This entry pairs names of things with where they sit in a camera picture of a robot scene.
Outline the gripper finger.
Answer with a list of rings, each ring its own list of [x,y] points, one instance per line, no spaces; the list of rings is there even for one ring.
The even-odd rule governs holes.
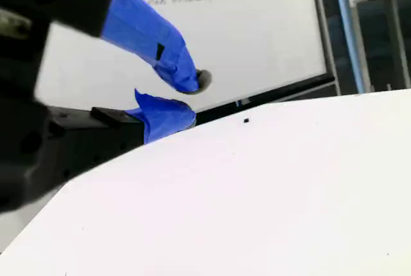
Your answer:
[[[56,187],[145,144],[191,128],[186,103],[135,93],[137,108],[52,107],[48,128],[48,186]]]
[[[56,0],[54,21],[102,39],[149,64],[176,91],[208,88],[209,71],[196,68],[180,31],[144,0]]]

